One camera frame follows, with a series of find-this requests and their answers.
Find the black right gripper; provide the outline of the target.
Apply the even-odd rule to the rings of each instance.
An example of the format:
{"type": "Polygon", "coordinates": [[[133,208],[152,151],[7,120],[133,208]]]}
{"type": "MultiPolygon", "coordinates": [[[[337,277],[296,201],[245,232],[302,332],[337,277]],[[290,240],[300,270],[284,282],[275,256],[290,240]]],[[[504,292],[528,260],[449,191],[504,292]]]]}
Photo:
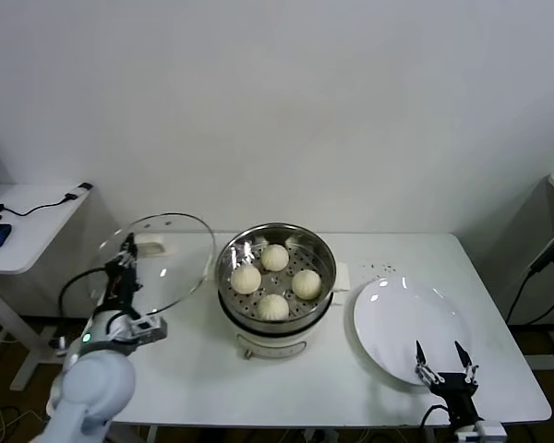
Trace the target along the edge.
{"type": "Polygon", "coordinates": [[[432,394],[445,401],[450,422],[475,423],[478,421],[480,417],[472,400],[477,391],[478,365],[473,363],[465,348],[458,341],[454,342],[464,373],[438,373],[428,365],[419,341],[415,342],[415,346],[415,373],[426,386],[429,386],[432,394]]]}

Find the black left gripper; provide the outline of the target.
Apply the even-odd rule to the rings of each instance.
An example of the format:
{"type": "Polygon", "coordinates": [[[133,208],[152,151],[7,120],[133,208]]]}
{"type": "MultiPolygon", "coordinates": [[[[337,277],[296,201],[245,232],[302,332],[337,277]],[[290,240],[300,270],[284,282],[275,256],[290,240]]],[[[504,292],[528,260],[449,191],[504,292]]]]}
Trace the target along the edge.
{"type": "Polygon", "coordinates": [[[130,232],[120,245],[115,259],[104,265],[107,276],[102,305],[131,307],[135,292],[141,289],[137,274],[138,247],[135,235],[130,232]]]}

